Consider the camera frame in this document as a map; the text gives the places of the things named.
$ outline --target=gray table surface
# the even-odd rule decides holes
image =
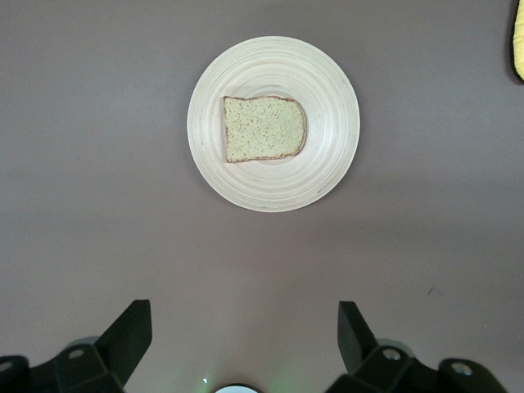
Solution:
[[[42,363],[147,298],[129,392],[321,393],[354,300],[430,367],[474,359],[524,391],[516,5],[1,1],[0,354]],[[282,214],[224,200],[187,142],[201,73],[265,35],[331,56],[361,115],[347,175]]]

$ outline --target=round plate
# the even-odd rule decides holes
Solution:
[[[281,160],[225,160],[222,97],[277,95],[304,109],[302,151]],[[324,52],[294,38],[253,38],[229,48],[196,84],[187,135],[202,176],[222,197],[251,210],[298,209],[330,192],[344,177],[359,141],[359,105],[341,68]]]

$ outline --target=whole grain bread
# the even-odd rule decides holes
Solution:
[[[301,105],[277,96],[224,97],[226,161],[296,156],[307,137]]]

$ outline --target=slice of bread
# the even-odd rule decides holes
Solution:
[[[296,156],[307,136],[302,107],[290,98],[224,97],[224,123],[229,163]]]

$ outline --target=screw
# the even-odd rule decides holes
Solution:
[[[0,363],[0,373],[3,373],[4,371],[7,371],[11,367],[13,367],[13,363],[12,362]]]
[[[388,348],[382,352],[384,356],[386,356],[386,359],[388,360],[400,360],[402,356],[400,356],[399,352],[397,350],[394,350],[393,348]]]
[[[67,357],[69,359],[77,359],[84,354],[84,350],[72,350]]]
[[[473,375],[473,370],[467,365],[462,362],[455,362],[451,364],[451,368],[460,375],[464,375],[465,377],[470,377]]]

